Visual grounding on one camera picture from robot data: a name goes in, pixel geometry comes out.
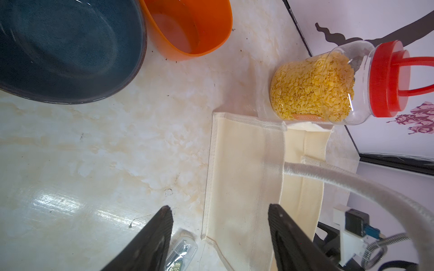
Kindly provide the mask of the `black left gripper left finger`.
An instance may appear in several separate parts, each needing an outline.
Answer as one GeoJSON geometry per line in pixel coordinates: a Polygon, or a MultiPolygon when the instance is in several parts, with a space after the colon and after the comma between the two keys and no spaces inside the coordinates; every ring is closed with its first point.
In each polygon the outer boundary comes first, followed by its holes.
{"type": "Polygon", "coordinates": [[[162,271],[171,241],[173,216],[163,206],[103,271],[162,271]]]}

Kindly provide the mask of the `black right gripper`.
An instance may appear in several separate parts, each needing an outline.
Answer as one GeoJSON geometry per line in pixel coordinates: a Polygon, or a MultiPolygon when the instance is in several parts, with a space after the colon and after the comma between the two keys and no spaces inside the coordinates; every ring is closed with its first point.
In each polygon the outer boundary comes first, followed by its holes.
{"type": "Polygon", "coordinates": [[[342,266],[340,262],[340,231],[322,222],[318,222],[317,229],[323,230],[327,235],[322,239],[315,233],[313,243],[342,271],[363,271],[361,266],[353,259],[347,265],[342,266]]]}

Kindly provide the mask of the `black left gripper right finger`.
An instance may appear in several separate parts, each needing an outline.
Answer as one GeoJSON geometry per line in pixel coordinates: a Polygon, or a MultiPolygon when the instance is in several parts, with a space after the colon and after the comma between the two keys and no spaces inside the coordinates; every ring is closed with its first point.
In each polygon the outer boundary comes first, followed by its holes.
{"type": "Polygon", "coordinates": [[[270,204],[268,220],[279,271],[338,271],[278,204],[270,204]]]}

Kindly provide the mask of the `cream canvas tote bag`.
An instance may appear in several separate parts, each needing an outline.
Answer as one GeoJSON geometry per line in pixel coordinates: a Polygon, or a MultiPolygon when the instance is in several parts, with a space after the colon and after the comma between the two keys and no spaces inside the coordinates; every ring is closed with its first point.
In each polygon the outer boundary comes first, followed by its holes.
{"type": "Polygon", "coordinates": [[[329,137],[329,130],[312,123],[288,126],[214,113],[202,239],[229,271],[268,271],[273,255],[269,205],[282,203],[312,240],[327,183],[387,210],[413,241],[420,270],[433,270],[433,213],[401,193],[327,164],[329,137]]]}

